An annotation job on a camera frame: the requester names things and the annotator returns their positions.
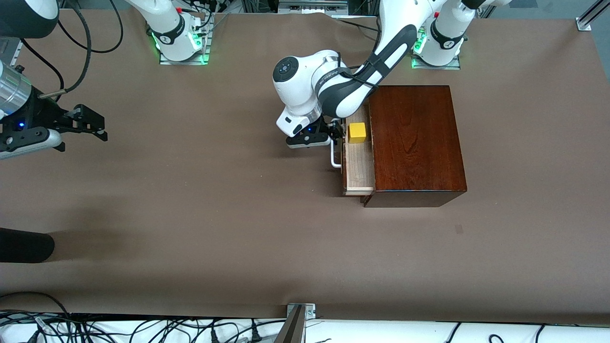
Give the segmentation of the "yellow block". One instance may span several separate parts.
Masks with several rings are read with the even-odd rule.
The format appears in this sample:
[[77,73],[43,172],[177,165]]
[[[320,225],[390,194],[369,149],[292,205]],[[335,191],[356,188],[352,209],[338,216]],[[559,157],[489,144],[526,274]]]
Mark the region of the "yellow block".
[[367,139],[366,124],[364,122],[350,123],[348,125],[348,143],[362,144]]

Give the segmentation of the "light wood drawer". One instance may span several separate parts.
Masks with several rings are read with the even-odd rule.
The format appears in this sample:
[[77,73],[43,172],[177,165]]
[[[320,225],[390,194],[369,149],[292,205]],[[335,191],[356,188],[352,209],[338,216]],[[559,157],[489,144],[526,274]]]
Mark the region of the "light wood drawer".
[[[348,142],[348,126],[352,123],[364,124],[366,136],[363,143]],[[375,174],[368,101],[364,102],[353,115],[343,119],[342,127],[344,129],[344,138],[341,141],[343,194],[347,197],[369,196],[375,188]]]

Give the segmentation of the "dark brown wooden cabinet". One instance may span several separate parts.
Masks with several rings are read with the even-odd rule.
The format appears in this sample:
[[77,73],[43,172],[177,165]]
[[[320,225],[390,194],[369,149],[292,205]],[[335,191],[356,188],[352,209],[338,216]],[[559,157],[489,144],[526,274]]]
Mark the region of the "dark brown wooden cabinet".
[[374,185],[366,208],[439,208],[467,192],[448,85],[386,85],[368,99]]

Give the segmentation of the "aluminium corner profile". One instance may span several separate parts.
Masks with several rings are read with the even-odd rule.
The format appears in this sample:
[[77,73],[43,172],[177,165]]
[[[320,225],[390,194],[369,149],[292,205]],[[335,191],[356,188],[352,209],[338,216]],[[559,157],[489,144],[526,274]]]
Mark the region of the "aluminium corner profile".
[[610,0],[595,0],[588,9],[575,18],[577,29],[580,32],[591,31],[591,24],[608,8],[610,8]]

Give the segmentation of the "aluminium side rail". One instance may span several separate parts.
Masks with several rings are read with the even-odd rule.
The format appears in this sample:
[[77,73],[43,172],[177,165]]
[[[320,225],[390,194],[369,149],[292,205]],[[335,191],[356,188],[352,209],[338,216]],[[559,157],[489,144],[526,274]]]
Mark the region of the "aluminium side rail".
[[18,38],[0,36],[0,61],[11,67],[17,65],[22,46]]

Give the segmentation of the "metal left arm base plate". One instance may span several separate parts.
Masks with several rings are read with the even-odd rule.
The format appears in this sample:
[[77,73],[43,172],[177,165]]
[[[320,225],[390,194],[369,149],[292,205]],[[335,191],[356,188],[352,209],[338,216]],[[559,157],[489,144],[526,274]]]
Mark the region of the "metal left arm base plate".
[[412,54],[411,56],[411,68],[414,69],[426,69],[426,70],[460,70],[460,60],[459,56],[455,56],[452,60],[442,66],[434,66],[429,63],[426,63],[421,56],[416,54]]

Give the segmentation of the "silver equipment rail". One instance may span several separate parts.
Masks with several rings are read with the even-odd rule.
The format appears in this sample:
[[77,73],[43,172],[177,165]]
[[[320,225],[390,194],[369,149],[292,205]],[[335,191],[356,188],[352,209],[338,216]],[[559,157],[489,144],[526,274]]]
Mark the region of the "silver equipment rail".
[[278,0],[279,14],[324,13],[327,15],[348,15],[348,0]]

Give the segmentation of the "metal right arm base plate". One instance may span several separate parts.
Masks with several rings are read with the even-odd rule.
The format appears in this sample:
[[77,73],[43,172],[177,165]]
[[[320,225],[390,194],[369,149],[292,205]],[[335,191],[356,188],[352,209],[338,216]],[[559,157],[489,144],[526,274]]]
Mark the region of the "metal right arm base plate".
[[211,23],[204,24],[201,18],[190,13],[180,13],[181,32],[158,33],[153,31],[155,46],[160,52],[161,65],[207,65],[211,38],[208,29]]

